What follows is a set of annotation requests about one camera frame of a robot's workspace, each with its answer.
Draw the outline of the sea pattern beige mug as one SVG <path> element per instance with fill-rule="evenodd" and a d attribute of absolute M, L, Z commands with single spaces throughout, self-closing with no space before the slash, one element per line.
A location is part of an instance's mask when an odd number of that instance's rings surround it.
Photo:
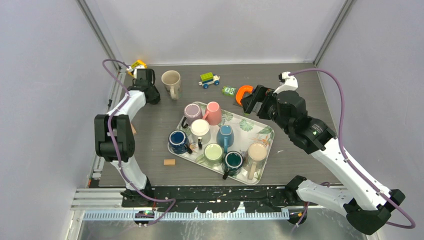
<path fill-rule="evenodd" d="M 172 100 L 178 100 L 182 96 L 182 81 L 179 72 L 168 70 L 162 74 L 161 81 Z"/>

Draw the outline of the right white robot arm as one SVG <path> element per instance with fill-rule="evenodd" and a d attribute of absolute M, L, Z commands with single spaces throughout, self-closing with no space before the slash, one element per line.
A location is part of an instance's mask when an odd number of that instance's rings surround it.
<path fill-rule="evenodd" d="M 295 146 L 321 162 L 346 188 L 328 188 L 297 175 L 284 188 L 291 205 L 316 203 L 345 216 L 359 232 L 372 235 L 389 222 L 392 211 L 405 199 L 399 189 L 380 185 L 362 167 L 355 166 L 355 160 L 341 150 L 335 132 L 308 115 L 306 102 L 296 91 L 275 93 L 258 85 L 241 104 L 246 114 L 259 105 L 256 114 L 260 119 L 275 122 Z"/>

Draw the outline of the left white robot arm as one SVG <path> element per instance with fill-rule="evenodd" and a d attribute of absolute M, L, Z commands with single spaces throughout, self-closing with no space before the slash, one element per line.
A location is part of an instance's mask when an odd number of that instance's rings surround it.
<path fill-rule="evenodd" d="M 148 207 L 154 197 L 150 180 L 141 171 L 134 156 L 136 146 L 131 120 L 146 104 L 155 105 L 161 100 L 155 82 L 153 69 L 136 69 L 132 85 L 125 90 L 125 97 L 108 113 L 94 118 L 96 154 L 117 169 L 126 189 L 135 192 L 134 200 L 141 207 Z"/>

